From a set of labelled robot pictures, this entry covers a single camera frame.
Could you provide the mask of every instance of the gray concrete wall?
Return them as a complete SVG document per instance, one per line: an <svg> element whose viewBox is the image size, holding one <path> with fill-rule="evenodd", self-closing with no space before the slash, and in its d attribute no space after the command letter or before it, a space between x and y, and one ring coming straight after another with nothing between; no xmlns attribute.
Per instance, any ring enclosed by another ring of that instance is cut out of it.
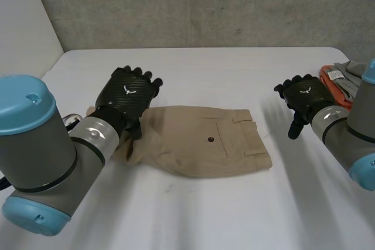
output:
<svg viewBox="0 0 375 250"><path fill-rule="evenodd" d="M375 56L375 0L42 0L65 51L330 46Z"/></svg>

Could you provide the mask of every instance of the orange cloth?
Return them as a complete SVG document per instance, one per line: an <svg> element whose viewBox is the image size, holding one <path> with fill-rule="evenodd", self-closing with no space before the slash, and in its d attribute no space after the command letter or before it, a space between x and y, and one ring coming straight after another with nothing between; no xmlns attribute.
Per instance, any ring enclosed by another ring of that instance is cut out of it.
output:
<svg viewBox="0 0 375 250"><path fill-rule="evenodd" d="M331 66L323 66L319 72L319 78L321 82L324 83L325 86L329 89L331 94L334 96L336 102L343 108L346 108L350 110L352 108L353 103L350 101L347 101L345 99L344 94L341 92L341 90L336 86L335 83L333 83L327 74L324 72L325 69L329 69Z"/></svg>

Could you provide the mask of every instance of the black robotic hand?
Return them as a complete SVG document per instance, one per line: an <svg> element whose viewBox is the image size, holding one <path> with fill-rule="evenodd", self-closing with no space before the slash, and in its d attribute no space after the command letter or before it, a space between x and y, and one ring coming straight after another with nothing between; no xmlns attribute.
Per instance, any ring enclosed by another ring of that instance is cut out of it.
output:
<svg viewBox="0 0 375 250"><path fill-rule="evenodd" d="M289 138L296 139L304 125L312 122L315 114L321 109L335 105L335 99L325 85L310 74L295 76L285 80L274 88L280 98L287 102L288 108L295 111L294 120L288 132Z"/></svg>
<svg viewBox="0 0 375 250"><path fill-rule="evenodd" d="M133 70L130 66L117 68L100 92L95 103L97 110L93 115L99 111L106 116L111 115L111 125L115 124L118 133L125 129L133 139L141 138L139 118L163 85L160 78L153 82L151 78L150 71L143 74L139 67Z"/></svg>

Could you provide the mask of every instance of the beige trousers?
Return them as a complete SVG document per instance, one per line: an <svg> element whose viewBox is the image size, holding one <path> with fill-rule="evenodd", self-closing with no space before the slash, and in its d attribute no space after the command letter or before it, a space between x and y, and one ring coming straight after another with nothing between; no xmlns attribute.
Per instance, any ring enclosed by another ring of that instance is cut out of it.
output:
<svg viewBox="0 0 375 250"><path fill-rule="evenodd" d="M141 128L140 140L125 135L114 159L187 177L235 176L272 166L247 109L150 108Z"/></svg>

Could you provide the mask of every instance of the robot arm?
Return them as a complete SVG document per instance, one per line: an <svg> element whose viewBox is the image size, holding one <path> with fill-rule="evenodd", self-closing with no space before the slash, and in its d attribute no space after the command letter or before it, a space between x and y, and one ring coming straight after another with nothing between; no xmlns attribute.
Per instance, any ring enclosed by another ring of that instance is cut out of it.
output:
<svg viewBox="0 0 375 250"><path fill-rule="evenodd" d="M375 60L362 77L351 111L337 106L328 89L309 75L275 87L295 110L289 137L306 124L329 149L349 176L366 190L375 190Z"/></svg>
<svg viewBox="0 0 375 250"><path fill-rule="evenodd" d="M140 68L116 69L96 101L96 111L68 134L46 85L30 76L0 79L10 91L0 104L0 170L15 191L2 207L14 224L57 235L120 143L124 130L141 137L139 118L162 80Z"/></svg>

